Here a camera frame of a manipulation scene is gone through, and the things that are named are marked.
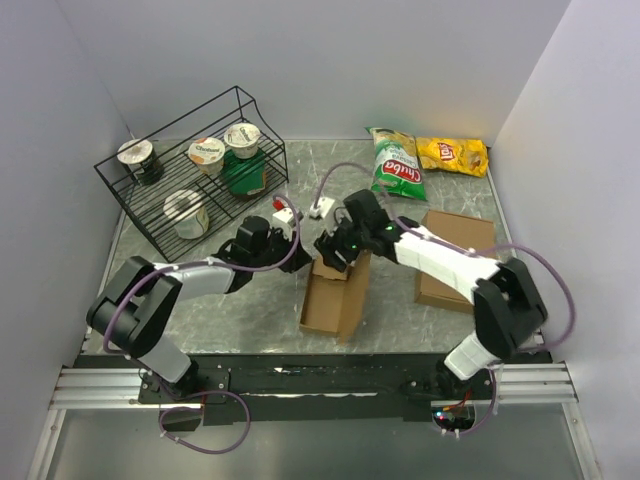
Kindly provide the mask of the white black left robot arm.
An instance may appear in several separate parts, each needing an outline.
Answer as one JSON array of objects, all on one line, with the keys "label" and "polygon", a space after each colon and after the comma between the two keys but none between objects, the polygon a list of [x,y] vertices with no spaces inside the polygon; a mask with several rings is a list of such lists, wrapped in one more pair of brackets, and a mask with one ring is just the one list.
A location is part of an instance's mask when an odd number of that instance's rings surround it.
[{"label": "white black left robot arm", "polygon": [[188,401],[198,389],[198,364],[164,334],[175,305],[235,293],[259,272],[300,270],[311,261],[300,240],[303,218],[291,208],[269,220],[249,216],[233,238],[199,261],[161,264],[131,257],[91,305],[86,322],[102,334],[106,352],[130,357],[156,375],[174,401]]}]

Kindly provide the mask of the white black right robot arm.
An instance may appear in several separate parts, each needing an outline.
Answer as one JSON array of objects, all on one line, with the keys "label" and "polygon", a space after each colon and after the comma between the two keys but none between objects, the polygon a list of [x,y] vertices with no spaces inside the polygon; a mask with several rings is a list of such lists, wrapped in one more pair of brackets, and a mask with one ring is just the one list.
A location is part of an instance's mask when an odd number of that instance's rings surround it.
[{"label": "white black right robot arm", "polygon": [[407,217],[390,215],[370,190],[342,202],[317,198],[309,215],[325,224],[314,246],[324,264],[343,272],[364,251],[411,267],[452,288],[473,307],[474,330],[444,358],[437,386],[456,399],[479,371],[514,356],[548,318],[526,265],[459,247]]}]

